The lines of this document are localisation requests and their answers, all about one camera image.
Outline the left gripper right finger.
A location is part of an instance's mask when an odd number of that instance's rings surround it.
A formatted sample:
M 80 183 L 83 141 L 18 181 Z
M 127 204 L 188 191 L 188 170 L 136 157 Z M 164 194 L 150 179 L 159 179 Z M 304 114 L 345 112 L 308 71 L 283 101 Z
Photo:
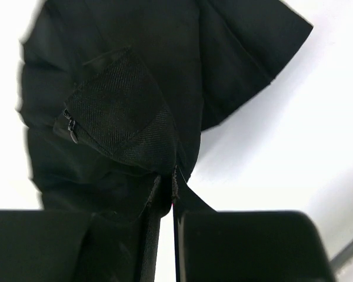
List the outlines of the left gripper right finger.
M 300 211 L 216 211 L 172 177 L 178 281 L 334 281 L 311 219 Z

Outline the black pleated skirt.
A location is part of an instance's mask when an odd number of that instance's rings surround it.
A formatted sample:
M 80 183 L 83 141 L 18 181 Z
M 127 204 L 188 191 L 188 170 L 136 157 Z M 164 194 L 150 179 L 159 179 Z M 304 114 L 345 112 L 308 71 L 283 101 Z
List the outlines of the black pleated skirt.
M 46 1 L 19 111 L 44 208 L 140 213 L 311 31 L 281 1 Z

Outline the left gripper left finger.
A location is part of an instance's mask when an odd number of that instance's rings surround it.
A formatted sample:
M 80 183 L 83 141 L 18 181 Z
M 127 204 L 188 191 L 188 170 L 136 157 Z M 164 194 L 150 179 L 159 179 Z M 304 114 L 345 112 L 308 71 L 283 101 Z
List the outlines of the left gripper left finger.
M 122 211 L 0 210 L 0 281 L 153 281 L 161 178 Z

